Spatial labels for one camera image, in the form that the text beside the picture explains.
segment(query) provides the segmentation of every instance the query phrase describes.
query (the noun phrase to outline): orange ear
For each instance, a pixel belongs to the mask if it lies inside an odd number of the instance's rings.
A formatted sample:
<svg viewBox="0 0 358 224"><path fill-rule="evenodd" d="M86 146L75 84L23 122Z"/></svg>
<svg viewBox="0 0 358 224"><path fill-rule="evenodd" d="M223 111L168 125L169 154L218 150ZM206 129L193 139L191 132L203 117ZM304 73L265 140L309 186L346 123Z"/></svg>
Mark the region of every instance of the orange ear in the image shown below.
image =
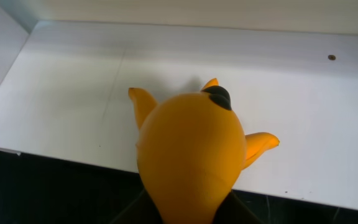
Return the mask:
<svg viewBox="0 0 358 224"><path fill-rule="evenodd" d="M269 133L248 134L246 135L246 141L247 154L246 163L243 169L249 167L265 151L273 149L274 147L278 146L278 144L280 144L280 140L278 140L278 138L273 134Z"/></svg>
<svg viewBox="0 0 358 224"><path fill-rule="evenodd" d="M146 117L157 106L157 101L141 88L129 88L128 95L134 104L136 124L140 129Z"/></svg>
<svg viewBox="0 0 358 224"><path fill-rule="evenodd" d="M208 83L206 83L205 86L201 90L204 90L205 88L215 86L215 85L219 85L219 82L216 78L213 78Z"/></svg>

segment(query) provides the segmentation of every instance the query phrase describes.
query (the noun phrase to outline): black nose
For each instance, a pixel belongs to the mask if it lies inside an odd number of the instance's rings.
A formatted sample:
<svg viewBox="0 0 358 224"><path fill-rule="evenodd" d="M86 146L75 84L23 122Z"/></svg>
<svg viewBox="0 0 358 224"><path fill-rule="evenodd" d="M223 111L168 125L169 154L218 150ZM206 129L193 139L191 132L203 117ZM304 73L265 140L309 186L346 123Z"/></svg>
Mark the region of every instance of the black nose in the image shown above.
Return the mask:
<svg viewBox="0 0 358 224"><path fill-rule="evenodd" d="M230 94L225 88L221 86L210 86L202 91L210 93L209 99L211 99L212 102L226 110L231 110Z"/></svg>

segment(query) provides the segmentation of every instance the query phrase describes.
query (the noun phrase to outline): black floor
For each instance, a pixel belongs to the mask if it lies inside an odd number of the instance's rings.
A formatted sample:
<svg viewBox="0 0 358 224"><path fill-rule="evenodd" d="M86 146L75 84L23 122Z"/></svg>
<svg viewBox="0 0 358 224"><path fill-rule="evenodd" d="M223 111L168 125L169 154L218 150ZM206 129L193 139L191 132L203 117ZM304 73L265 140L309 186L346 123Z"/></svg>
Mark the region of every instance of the black floor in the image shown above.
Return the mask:
<svg viewBox="0 0 358 224"><path fill-rule="evenodd" d="M142 188L138 174L0 152L0 223L108 224ZM358 224L354 210L236 194L266 224Z"/></svg>

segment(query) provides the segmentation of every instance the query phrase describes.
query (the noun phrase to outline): screw hole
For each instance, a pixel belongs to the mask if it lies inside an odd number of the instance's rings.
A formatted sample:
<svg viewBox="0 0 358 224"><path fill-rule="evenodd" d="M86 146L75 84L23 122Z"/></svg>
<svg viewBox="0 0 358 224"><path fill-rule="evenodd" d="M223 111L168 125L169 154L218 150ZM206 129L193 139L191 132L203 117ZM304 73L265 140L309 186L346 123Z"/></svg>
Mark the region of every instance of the screw hole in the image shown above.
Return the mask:
<svg viewBox="0 0 358 224"><path fill-rule="evenodd" d="M335 55L328 55L328 59L330 59L330 60L336 60L336 57L335 57Z"/></svg>

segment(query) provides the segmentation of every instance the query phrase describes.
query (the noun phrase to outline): toy head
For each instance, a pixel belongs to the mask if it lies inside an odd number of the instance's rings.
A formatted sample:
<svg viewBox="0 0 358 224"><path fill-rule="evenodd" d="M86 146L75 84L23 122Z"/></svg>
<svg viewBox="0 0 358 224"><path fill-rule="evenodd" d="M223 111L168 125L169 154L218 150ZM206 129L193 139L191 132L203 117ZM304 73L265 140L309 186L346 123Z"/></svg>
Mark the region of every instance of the toy head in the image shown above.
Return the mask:
<svg viewBox="0 0 358 224"><path fill-rule="evenodd" d="M211 80L157 105L131 88L140 129L137 162L165 223L212 223L246 166L247 143L229 93Z"/></svg>

